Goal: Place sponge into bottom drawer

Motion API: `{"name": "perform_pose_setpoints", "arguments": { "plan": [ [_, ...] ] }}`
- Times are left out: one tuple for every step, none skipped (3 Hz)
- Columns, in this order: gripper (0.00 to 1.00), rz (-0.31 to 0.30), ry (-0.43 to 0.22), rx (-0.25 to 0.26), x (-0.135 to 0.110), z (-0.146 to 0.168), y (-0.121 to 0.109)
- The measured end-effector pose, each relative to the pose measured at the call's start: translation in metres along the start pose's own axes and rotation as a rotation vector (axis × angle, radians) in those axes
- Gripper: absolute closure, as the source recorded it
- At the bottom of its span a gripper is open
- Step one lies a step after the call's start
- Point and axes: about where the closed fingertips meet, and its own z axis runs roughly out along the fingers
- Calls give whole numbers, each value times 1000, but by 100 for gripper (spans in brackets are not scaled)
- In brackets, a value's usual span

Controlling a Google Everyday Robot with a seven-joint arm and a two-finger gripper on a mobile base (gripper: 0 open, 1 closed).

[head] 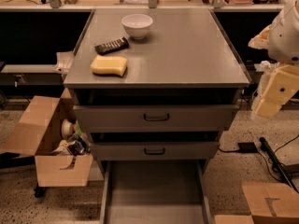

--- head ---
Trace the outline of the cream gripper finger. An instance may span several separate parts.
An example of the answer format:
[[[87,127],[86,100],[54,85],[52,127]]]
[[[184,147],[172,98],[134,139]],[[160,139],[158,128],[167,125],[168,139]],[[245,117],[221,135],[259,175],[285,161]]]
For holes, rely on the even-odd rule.
[[[285,64],[263,74],[254,100],[254,115],[270,119],[299,91],[299,66]]]

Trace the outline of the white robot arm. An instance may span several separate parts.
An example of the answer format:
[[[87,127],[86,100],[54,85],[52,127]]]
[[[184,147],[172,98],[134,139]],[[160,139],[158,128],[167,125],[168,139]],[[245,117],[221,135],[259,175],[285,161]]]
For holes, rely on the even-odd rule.
[[[278,62],[261,76],[251,106],[254,118],[270,119],[299,91],[299,0],[290,0],[249,46],[266,49]]]

